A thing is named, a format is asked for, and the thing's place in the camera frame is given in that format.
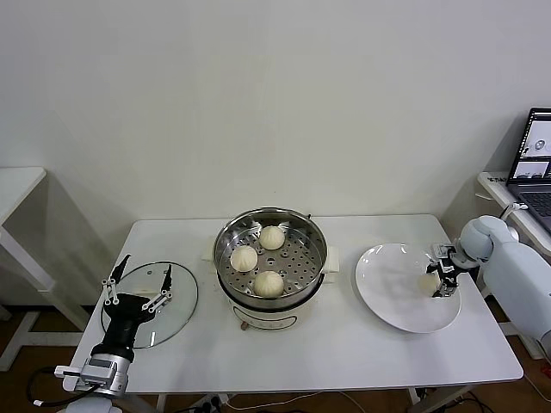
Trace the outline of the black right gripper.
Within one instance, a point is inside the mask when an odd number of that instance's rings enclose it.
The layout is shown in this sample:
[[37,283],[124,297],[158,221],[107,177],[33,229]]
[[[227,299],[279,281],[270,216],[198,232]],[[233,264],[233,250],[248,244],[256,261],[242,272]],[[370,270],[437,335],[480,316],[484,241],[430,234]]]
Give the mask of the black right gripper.
[[426,274],[438,274],[440,284],[432,294],[433,298],[447,298],[455,293],[458,270],[450,258],[440,258],[437,261],[430,260]]

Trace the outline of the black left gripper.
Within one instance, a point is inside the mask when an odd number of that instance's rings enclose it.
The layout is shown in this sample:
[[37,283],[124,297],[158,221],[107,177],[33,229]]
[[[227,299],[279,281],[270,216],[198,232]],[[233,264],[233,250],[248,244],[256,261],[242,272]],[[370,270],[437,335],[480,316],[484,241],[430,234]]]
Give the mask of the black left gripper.
[[141,324],[152,320],[149,311],[156,311],[166,305],[172,298],[172,265],[164,271],[164,280],[160,292],[152,299],[139,295],[121,293],[117,286],[124,275],[127,262],[131,256],[126,255],[112,270],[107,279],[102,280],[102,299],[108,305],[105,312],[110,317],[108,329],[102,340],[102,352],[120,357],[134,357],[134,341]]

